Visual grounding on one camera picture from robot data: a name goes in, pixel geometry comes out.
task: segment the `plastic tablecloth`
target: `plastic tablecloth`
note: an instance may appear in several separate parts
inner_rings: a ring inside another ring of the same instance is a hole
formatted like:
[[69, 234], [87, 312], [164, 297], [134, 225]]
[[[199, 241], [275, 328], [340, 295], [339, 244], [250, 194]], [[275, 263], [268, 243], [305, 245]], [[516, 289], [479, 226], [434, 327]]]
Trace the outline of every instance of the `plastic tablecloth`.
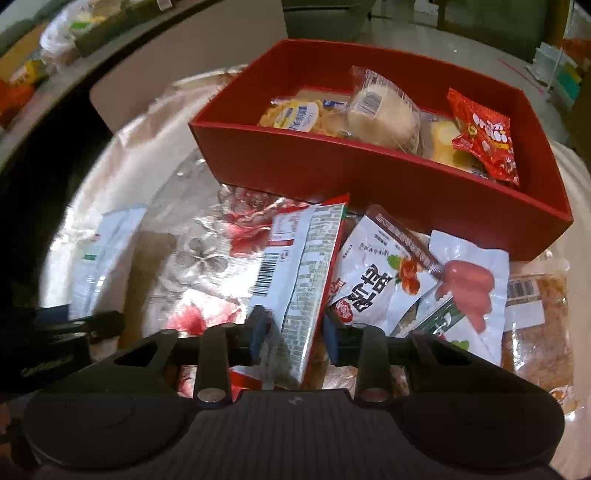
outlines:
[[[154, 276], [174, 248], [174, 228], [183, 219], [199, 215], [195, 197], [182, 197], [182, 179], [199, 183], [198, 195], [215, 202], [219, 184], [196, 149], [188, 121], [215, 95], [239, 67], [210, 72], [171, 85], [148, 109], [119, 131], [102, 153], [67, 208], [44, 266], [40, 299], [49, 307], [69, 302], [69, 282], [77, 244], [90, 238], [102, 214], [129, 205], [150, 205], [142, 223], [129, 278], [125, 303], [127, 328], [120, 345], [154, 333], [162, 325]], [[579, 408], [566, 416], [566, 430], [552, 465], [566, 478], [591, 474], [591, 323], [588, 305], [591, 291], [591, 177], [576, 153], [551, 142], [570, 205], [574, 224], [552, 245], [554, 254], [570, 261], [568, 301], [570, 337], [574, 351], [574, 389]], [[175, 176], [179, 184], [174, 183]], [[170, 209], [167, 198], [177, 197]], [[507, 432], [507, 441], [527, 442]]]

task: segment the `red cardboard box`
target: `red cardboard box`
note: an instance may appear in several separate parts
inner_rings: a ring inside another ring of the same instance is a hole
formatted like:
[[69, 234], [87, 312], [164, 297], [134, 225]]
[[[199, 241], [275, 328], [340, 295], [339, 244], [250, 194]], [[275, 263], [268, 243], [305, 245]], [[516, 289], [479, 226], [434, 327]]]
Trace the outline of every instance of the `red cardboard box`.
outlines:
[[[302, 89], [352, 93], [349, 69], [372, 69], [422, 110], [452, 118], [447, 91], [511, 119], [519, 191], [401, 151], [257, 125], [271, 99]], [[379, 203], [409, 228], [438, 229], [512, 260], [531, 260], [572, 223], [556, 161], [525, 94], [443, 61], [385, 48], [283, 40], [255, 60], [190, 123], [223, 183], [321, 202], [349, 192], [363, 213]]]

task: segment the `beige panel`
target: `beige panel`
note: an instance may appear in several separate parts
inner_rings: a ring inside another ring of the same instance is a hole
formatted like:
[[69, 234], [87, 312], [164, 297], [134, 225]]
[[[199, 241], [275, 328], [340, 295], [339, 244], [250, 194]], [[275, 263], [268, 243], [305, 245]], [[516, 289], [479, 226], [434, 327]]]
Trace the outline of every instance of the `beige panel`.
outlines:
[[222, 0], [119, 63], [92, 87], [90, 101], [115, 132], [171, 82], [249, 63], [286, 36], [280, 0]]

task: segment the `green leaf image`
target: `green leaf image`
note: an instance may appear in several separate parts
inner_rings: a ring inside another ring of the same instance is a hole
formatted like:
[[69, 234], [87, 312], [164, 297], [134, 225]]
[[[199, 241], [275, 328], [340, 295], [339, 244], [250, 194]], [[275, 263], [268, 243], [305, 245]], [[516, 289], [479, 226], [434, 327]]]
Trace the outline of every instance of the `green leaf image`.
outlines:
[[451, 343], [460, 347], [462, 350], [468, 350], [470, 348], [470, 342], [468, 340], [462, 340], [461, 342], [459, 340], [452, 340]]
[[398, 255], [390, 255], [388, 257], [388, 265], [390, 265], [390, 267], [392, 267], [396, 271], [400, 270], [401, 261], [402, 258], [400, 258]]

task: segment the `brown snack in plastic wrap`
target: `brown snack in plastic wrap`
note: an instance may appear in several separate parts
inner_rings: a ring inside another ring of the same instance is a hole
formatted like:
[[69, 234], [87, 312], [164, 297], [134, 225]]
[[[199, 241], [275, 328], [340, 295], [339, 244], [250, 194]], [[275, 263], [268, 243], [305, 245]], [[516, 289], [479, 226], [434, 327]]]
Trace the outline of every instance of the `brown snack in plastic wrap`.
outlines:
[[347, 136], [345, 106], [335, 100], [276, 99], [263, 113], [259, 125], [329, 137]]
[[568, 266], [554, 268], [557, 263], [560, 264], [554, 260], [534, 262], [538, 271], [531, 273], [525, 266], [525, 271], [514, 274], [512, 267], [506, 312], [516, 306], [541, 302], [543, 314], [538, 315], [541, 318], [537, 325], [526, 327], [520, 327], [518, 322], [536, 323], [526, 312], [520, 312], [512, 325], [507, 314], [509, 325], [505, 328], [511, 329], [503, 333], [502, 366], [550, 392], [567, 414], [576, 408], [577, 401], [573, 392], [574, 359], [568, 326]]

